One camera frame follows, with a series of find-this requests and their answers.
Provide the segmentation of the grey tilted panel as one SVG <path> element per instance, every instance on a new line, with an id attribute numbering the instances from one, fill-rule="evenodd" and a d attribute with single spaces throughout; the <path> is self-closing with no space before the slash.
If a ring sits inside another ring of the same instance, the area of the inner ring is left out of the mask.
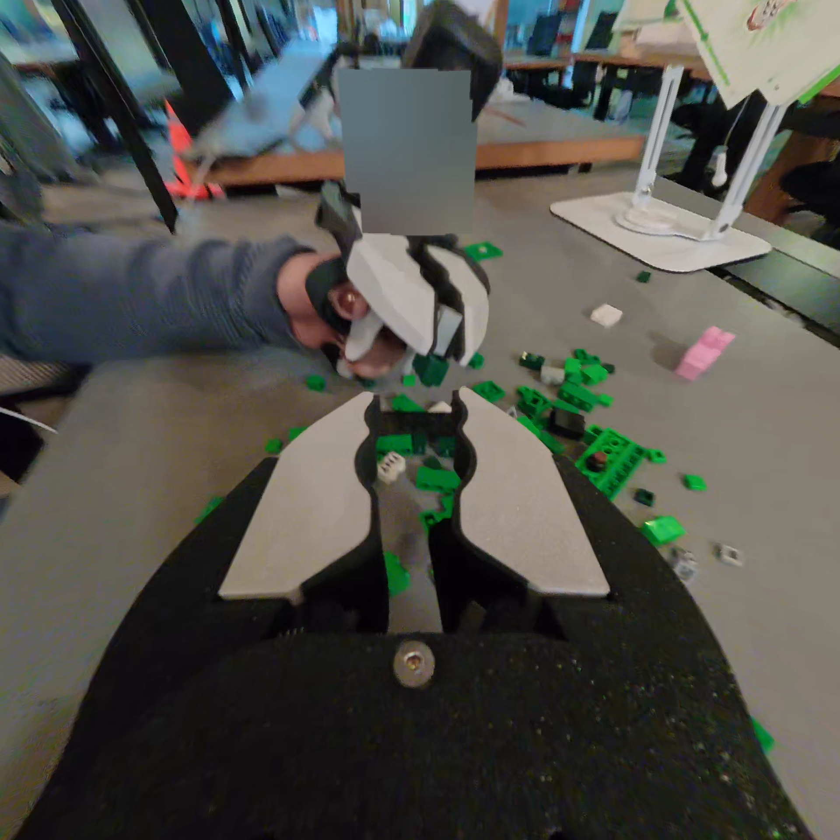
<path id="1" fill-rule="evenodd" d="M 184 153 L 192 164 L 248 159 L 265 153 L 322 151 L 323 137 L 310 124 L 293 129 L 299 98 L 329 52 L 316 43 L 294 41 L 267 62 L 250 86 L 192 139 Z"/>

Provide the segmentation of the person's left forearm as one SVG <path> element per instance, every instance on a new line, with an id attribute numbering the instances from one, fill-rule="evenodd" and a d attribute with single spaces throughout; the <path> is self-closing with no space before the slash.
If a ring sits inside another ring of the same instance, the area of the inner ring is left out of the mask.
<path id="1" fill-rule="evenodd" d="M 311 252 L 288 236 L 184 244 L 2 223 L 2 354 L 100 364 L 290 349 L 277 278 Z"/>

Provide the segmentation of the pink brick pig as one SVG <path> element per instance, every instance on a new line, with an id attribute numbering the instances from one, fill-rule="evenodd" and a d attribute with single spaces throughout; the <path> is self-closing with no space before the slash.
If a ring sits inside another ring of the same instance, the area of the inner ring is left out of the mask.
<path id="1" fill-rule="evenodd" d="M 735 338 L 732 332 L 719 327 L 709 327 L 682 355 L 675 368 L 675 374 L 688 382 L 694 382 L 718 361 Z"/>

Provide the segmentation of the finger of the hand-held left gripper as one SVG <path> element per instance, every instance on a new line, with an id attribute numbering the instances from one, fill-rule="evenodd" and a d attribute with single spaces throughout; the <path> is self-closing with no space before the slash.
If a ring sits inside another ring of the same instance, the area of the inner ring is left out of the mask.
<path id="1" fill-rule="evenodd" d="M 490 314 L 487 274 L 450 241 L 423 242 L 423 354 L 433 355 L 436 310 L 446 305 L 463 315 L 446 359 L 467 366 L 480 350 Z"/>
<path id="2" fill-rule="evenodd" d="M 435 292 L 409 255 L 405 237 L 363 234 L 351 248 L 346 270 L 368 306 L 365 316 L 352 322 L 347 353 L 369 352 L 383 329 L 389 329 L 412 352 L 432 349 Z"/>

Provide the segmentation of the wooden-edged grey desk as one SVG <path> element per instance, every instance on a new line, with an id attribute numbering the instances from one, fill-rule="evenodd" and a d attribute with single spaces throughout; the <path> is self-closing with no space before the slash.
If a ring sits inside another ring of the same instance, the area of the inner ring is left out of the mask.
<path id="1" fill-rule="evenodd" d="M 534 167 L 634 161 L 644 137 L 626 129 L 558 110 L 540 101 L 504 101 L 486 106 L 478 122 L 476 169 L 518 170 Z M 221 186 L 292 185 L 338 180 L 343 176 L 340 128 L 320 151 L 265 153 L 248 159 L 184 160 L 198 176 L 207 161 L 206 178 Z"/>

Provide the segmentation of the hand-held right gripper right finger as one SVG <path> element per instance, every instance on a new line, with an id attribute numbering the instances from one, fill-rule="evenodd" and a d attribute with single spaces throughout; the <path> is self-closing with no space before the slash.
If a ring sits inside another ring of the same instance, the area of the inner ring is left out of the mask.
<path id="1" fill-rule="evenodd" d="M 467 387 L 452 397 L 459 485 L 428 535 L 446 634 L 562 634 L 560 607 L 611 588 L 556 458 Z"/>

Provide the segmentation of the orange cone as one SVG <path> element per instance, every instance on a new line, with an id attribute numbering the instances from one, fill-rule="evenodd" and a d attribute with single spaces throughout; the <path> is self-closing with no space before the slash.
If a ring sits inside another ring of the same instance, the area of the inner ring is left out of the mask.
<path id="1" fill-rule="evenodd" d="M 183 154 L 192 145 L 192 138 L 168 100 L 164 100 L 164 108 L 172 151 L 173 179 L 165 183 L 170 195 L 187 202 L 223 200 L 225 193 L 221 186 L 193 182 L 183 160 Z"/>

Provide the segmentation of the person's left hand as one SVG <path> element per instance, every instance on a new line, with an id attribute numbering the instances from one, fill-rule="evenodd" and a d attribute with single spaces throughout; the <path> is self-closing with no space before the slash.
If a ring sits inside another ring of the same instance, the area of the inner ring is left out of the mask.
<path id="1" fill-rule="evenodd" d="M 392 332 L 379 332 L 366 354 L 358 360 L 347 359 L 345 336 L 321 320 L 309 298 L 306 283 L 309 275 L 322 263 L 340 259 L 338 251 L 308 252 L 293 256 L 280 269 L 276 291 L 284 309 L 292 335 L 299 344 L 310 350 L 336 350 L 344 363 L 343 370 L 364 380 L 376 380 L 394 369 L 401 369 L 406 346 Z"/>

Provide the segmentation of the open instruction booklet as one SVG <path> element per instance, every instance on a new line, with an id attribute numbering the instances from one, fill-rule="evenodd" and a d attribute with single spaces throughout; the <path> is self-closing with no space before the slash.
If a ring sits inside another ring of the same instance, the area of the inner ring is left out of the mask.
<path id="1" fill-rule="evenodd" d="M 756 91 L 806 104 L 838 79 L 838 1 L 624 2 L 613 32 L 634 49 L 698 56 L 729 107 Z"/>

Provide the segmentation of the green bricks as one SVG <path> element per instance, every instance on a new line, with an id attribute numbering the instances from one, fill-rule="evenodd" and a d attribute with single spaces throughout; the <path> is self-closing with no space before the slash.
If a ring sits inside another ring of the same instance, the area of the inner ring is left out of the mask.
<path id="1" fill-rule="evenodd" d="M 440 677 L 449 684 L 458 677 L 487 685 L 479 689 L 478 700 L 467 701 L 477 711 L 511 707 L 512 701 L 501 699 L 501 690 L 506 688 L 516 700 L 535 697 L 540 708 L 564 701 L 571 709 L 569 718 L 591 720 L 588 727 L 603 728 L 613 740 L 630 739 L 624 732 L 637 729 L 645 731 L 637 736 L 644 746 L 671 743 L 678 739 L 676 730 L 682 726 L 689 730 L 685 739 L 695 752 L 712 754 L 719 745 L 720 763 L 734 760 L 736 749 L 744 749 L 746 743 L 767 753 L 774 745 L 771 735 L 749 718 L 718 642 L 683 584 L 677 583 L 693 575 L 697 567 L 693 555 L 674 546 L 668 562 L 655 560 L 655 548 L 682 538 L 682 526 L 673 518 L 658 517 L 645 522 L 639 537 L 630 536 L 628 523 L 612 502 L 574 466 L 584 449 L 581 440 L 547 429 L 554 406 L 584 417 L 597 406 L 611 405 L 613 399 L 603 392 L 602 384 L 613 371 L 612 365 L 602 364 L 597 356 L 574 350 L 558 370 L 560 378 L 549 380 L 558 390 L 556 398 L 527 383 L 518 388 L 517 411 L 512 415 L 538 435 L 556 458 L 610 585 L 609 596 L 598 604 L 562 605 L 564 633 L 444 633 L 442 629 L 434 637 Z M 493 406 L 504 398 L 492 381 L 467 388 Z M 450 462 L 442 467 L 416 465 L 416 490 L 438 496 L 437 509 L 423 511 L 420 517 L 428 546 L 430 529 L 450 517 L 460 482 L 454 467 L 453 396 L 429 408 L 406 394 L 394 395 L 387 406 L 375 396 L 382 417 L 375 445 L 377 462 L 391 451 L 418 462 L 428 448 Z M 218 596 L 253 514 L 227 538 L 231 546 L 224 547 L 214 598 L 230 605 L 274 602 L 293 608 L 298 626 L 310 633 L 315 632 L 315 620 L 320 617 L 314 609 L 330 606 L 341 610 L 341 617 L 353 619 L 352 628 L 361 633 L 355 615 L 329 602 L 306 607 L 285 600 L 225 601 Z"/>

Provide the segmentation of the brown wooden table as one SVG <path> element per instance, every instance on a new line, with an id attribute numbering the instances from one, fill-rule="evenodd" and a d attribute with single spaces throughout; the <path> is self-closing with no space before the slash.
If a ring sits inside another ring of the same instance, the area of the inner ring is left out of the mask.
<path id="1" fill-rule="evenodd" d="M 799 165 L 838 157 L 839 81 L 832 81 L 809 104 L 789 110 L 782 129 L 791 136 L 745 205 L 747 213 L 779 225 L 796 209 L 806 209 L 780 189 L 782 175 Z"/>

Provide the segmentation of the white book stand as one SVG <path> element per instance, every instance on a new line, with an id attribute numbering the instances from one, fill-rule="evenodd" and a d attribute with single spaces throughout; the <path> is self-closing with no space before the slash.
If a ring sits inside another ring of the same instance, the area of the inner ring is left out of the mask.
<path id="1" fill-rule="evenodd" d="M 712 219 L 654 197 L 657 165 L 684 73 L 664 71 L 656 110 L 633 192 L 616 192 L 555 202 L 551 214 L 646 266 L 689 274 L 766 256 L 772 245 L 736 228 L 748 189 L 757 174 L 786 106 L 767 105 L 733 177 L 725 201 Z"/>

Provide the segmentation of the small light grey brick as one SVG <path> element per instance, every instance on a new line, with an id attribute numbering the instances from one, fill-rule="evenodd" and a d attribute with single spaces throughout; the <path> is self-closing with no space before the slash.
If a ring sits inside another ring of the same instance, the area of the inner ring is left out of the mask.
<path id="1" fill-rule="evenodd" d="M 436 310 L 435 344 L 432 354 L 440 358 L 447 358 L 450 355 L 450 347 L 456 339 L 459 328 L 463 322 L 463 315 L 445 304 L 441 304 Z"/>

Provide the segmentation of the black-framed glass partition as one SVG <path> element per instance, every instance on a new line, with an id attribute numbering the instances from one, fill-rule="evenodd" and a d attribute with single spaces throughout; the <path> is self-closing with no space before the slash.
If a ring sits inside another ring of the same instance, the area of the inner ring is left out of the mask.
<path id="1" fill-rule="evenodd" d="M 91 20 L 83 2 L 58 1 L 52 4 L 81 63 L 89 71 L 94 86 L 104 100 L 108 115 L 114 121 L 123 145 L 142 176 L 163 225 L 173 234 L 179 213 L 142 135 L 140 120 L 144 111 L 140 101 L 111 50 L 102 40 L 100 28 Z"/>

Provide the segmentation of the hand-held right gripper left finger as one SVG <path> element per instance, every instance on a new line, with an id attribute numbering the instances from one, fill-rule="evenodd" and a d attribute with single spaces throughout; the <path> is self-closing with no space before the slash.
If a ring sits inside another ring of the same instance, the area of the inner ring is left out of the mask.
<path id="1" fill-rule="evenodd" d="M 363 392 L 292 441 L 276 460 L 218 589 L 225 601 L 329 602 L 358 630 L 383 634 L 389 587 L 375 494 L 380 400 Z"/>

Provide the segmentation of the black office chair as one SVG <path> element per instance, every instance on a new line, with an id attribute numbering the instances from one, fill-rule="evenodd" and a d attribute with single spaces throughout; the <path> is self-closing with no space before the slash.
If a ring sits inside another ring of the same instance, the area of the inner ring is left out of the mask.
<path id="1" fill-rule="evenodd" d="M 526 55 L 537 58 L 552 57 L 564 18 L 564 10 L 537 16 L 526 44 Z"/>
<path id="2" fill-rule="evenodd" d="M 833 228 L 839 225 L 839 159 L 796 166 L 779 181 L 780 189 Z"/>

